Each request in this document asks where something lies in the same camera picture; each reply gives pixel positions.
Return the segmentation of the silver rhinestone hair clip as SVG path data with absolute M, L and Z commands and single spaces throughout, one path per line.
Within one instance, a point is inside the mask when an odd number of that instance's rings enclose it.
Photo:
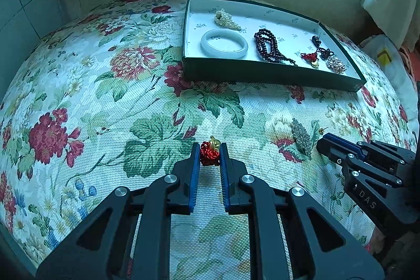
M 298 151 L 303 155 L 310 157 L 313 146 L 309 133 L 305 127 L 295 118 L 293 118 L 290 126 Z

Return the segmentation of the small red gold charm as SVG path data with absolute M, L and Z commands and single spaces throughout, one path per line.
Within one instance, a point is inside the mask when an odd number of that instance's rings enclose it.
M 220 145 L 221 142 L 214 136 L 210 136 L 209 141 L 204 141 L 200 146 L 200 161 L 203 166 L 220 165 Z

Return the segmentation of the red knot gold charm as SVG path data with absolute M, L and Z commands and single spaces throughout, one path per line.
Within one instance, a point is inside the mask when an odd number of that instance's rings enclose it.
M 311 52 L 311 53 L 301 53 L 300 57 L 313 68 L 318 69 L 319 62 L 318 62 L 318 50 Z

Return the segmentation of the dark green jewelry tray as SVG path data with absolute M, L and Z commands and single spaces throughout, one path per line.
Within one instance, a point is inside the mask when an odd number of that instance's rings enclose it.
M 201 37 L 209 30 L 227 29 L 214 21 L 224 9 L 241 26 L 248 52 L 241 59 L 209 57 L 201 49 Z M 313 68 L 301 53 L 316 51 L 317 35 L 347 67 L 342 74 L 330 70 L 318 55 Z M 358 91 L 366 82 L 350 54 L 320 21 L 275 6 L 248 0 L 188 0 L 184 21 L 182 62 L 184 77 L 191 81 L 258 82 Z

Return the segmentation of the pearl gold brooch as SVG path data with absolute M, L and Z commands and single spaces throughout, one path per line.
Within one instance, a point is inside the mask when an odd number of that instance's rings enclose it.
M 336 74 L 342 74 L 347 70 L 346 65 L 335 55 L 331 55 L 325 61 L 327 67 Z

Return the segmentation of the patterned pillow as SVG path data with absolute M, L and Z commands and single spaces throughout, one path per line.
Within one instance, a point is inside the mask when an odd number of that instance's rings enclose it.
M 418 93 L 409 76 L 402 56 L 386 35 L 371 36 L 360 43 L 360 47 L 380 66 L 403 106 L 408 119 L 409 131 L 419 135 Z

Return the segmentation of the pink crochet blanket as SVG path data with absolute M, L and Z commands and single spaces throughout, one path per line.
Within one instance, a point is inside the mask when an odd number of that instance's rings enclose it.
M 420 57 L 418 46 L 413 50 L 410 50 L 408 47 L 402 45 L 402 47 L 399 48 L 399 54 L 410 78 L 418 82 L 420 80 Z

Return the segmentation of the floral bedspread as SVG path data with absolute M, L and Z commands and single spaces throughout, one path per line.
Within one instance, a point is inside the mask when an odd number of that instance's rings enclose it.
M 117 0 L 45 36 L 1 102 L 1 224 L 37 267 L 119 186 L 167 175 L 214 136 L 270 186 L 304 188 L 356 240 L 372 221 L 316 148 L 327 132 L 416 148 L 416 134 L 380 66 L 335 37 L 366 79 L 358 92 L 299 85 L 188 82 L 187 0 Z M 291 123 L 312 140 L 300 153 Z

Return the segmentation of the white right curtain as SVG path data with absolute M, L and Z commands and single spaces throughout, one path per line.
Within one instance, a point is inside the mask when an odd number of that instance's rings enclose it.
M 419 42 L 419 0 L 362 0 L 361 4 L 396 48 L 414 50 Z

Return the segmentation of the white jade bangle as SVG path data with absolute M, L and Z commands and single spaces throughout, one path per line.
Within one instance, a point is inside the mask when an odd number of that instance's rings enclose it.
M 209 30 L 201 37 L 201 49 L 219 59 L 241 59 L 248 52 L 248 42 L 237 32 L 227 29 Z

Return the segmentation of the white pearl cluster brooch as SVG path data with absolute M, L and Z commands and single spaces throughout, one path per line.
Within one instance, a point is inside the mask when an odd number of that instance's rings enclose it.
M 232 20 L 230 13 L 227 13 L 223 8 L 216 11 L 214 21 L 222 28 L 241 31 L 241 26 Z

